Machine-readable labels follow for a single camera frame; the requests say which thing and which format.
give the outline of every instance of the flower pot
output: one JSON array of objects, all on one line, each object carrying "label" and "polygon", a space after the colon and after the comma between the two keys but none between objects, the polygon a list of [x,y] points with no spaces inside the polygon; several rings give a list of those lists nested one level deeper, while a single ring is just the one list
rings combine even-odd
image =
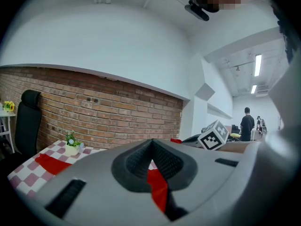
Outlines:
[{"label": "flower pot", "polygon": [[75,156],[79,153],[79,146],[65,145],[65,153],[70,156]]}]

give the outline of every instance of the fluorescent tube light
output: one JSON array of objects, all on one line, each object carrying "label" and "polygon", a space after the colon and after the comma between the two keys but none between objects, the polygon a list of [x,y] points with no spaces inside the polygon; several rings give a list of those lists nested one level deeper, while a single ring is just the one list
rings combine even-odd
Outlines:
[{"label": "fluorescent tube light", "polygon": [[258,76],[259,73],[260,73],[261,59],[262,59],[261,55],[256,55],[256,57],[255,57],[256,66],[255,66],[255,74],[254,74],[254,76]]},{"label": "fluorescent tube light", "polygon": [[255,93],[256,87],[257,87],[257,85],[253,85],[253,88],[252,88],[251,94],[254,94],[254,93]]}]

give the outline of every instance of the black t-shirt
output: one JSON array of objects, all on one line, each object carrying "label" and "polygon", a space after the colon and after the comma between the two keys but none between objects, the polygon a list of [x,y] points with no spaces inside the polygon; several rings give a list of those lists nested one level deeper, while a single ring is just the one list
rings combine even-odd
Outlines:
[{"label": "black t-shirt", "polygon": [[253,129],[253,127],[255,126],[255,122],[252,116],[250,115],[246,115],[243,117],[240,125],[243,127],[241,129],[241,135],[250,135],[251,134],[251,130]]}]

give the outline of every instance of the checkered tablecloth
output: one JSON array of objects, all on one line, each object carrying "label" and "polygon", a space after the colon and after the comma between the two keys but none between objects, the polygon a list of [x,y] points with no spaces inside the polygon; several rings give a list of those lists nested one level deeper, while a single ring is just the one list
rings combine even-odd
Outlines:
[{"label": "checkered tablecloth", "polygon": [[[51,178],[54,177],[53,174],[47,172],[44,168],[41,167],[34,159],[37,158],[40,153],[47,154],[53,158],[56,158],[60,161],[65,161],[67,163],[73,164],[77,160],[80,160],[83,157],[86,157],[90,154],[104,151],[106,149],[95,148],[85,146],[80,149],[79,153],[75,156],[68,156],[65,154],[65,144],[66,141],[56,141],[49,147],[45,148],[22,165],[17,167],[8,175],[9,182],[12,187],[16,190],[19,190],[25,193],[29,197],[33,197],[35,193],[42,188]],[[152,161],[150,163],[149,169],[156,169],[155,163]]]}]

